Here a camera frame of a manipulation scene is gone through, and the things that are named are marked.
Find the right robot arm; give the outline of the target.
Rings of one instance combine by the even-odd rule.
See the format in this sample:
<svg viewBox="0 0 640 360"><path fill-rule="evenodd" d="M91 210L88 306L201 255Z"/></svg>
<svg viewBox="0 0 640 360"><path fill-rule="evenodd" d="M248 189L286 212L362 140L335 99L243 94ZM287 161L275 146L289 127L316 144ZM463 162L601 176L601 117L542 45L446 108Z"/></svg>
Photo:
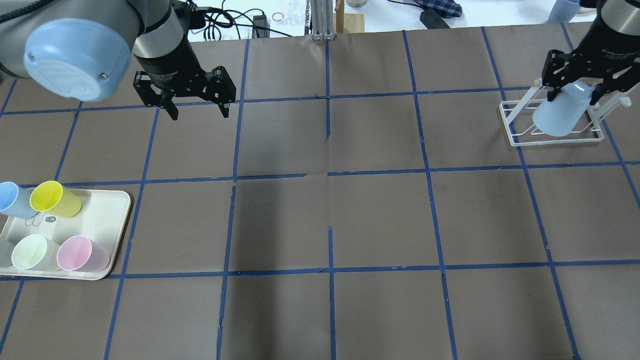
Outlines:
<svg viewBox="0 0 640 360"><path fill-rule="evenodd" d="M590 105L604 95L628 92L639 83L640 4L637 0L579 0L596 16L586 35L570 53L549 50L541 84L553 102L565 85L582 78L601 80L592 90Z"/></svg>

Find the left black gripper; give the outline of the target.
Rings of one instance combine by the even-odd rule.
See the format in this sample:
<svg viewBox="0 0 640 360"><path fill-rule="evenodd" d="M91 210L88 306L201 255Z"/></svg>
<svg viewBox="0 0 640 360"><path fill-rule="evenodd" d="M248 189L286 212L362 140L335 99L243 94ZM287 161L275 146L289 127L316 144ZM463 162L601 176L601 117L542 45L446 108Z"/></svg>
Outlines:
<svg viewBox="0 0 640 360"><path fill-rule="evenodd" d="M142 71L135 73L132 86L147 107L164 110L171 120L178 121L179 110L173 102L174 96L198 97L216 104L222 116L229 118L230 105L236 102L236 85L224 66L213 68L206 76L189 42L179 43L174 50L160 57L134 56Z"/></svg>

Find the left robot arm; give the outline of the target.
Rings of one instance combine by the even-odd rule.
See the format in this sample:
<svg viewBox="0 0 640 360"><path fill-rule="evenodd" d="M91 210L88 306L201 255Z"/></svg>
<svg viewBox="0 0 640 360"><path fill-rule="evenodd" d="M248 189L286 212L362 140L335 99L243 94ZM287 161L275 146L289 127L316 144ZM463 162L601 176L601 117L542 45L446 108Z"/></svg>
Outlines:
<svg viewBox="0 0 640 360"><path fill-rule="evenodd" d="M136 59L132 88L146 107L177 120L174 98L200 98L228 117L236 85L224 66L204 70L188 39L210 13L222 10L191 0L3 0L1 78L95 103L115 94Z"/></svg>

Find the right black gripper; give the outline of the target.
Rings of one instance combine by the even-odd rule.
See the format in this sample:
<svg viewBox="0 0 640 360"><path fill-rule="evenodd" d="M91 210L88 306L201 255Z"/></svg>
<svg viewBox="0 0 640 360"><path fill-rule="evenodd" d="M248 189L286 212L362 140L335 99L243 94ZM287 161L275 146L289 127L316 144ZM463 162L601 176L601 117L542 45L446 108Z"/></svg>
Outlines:
<svg viewBox="0 0 640 360"><path fill-rule="evenodd" d="M590 105L611 92L627 92L640 81L639 35L618 32L603 22L594 22L572 53L549 50L541 83L553 102L565 85L581 78L602 79L592 90Z"/></svg>

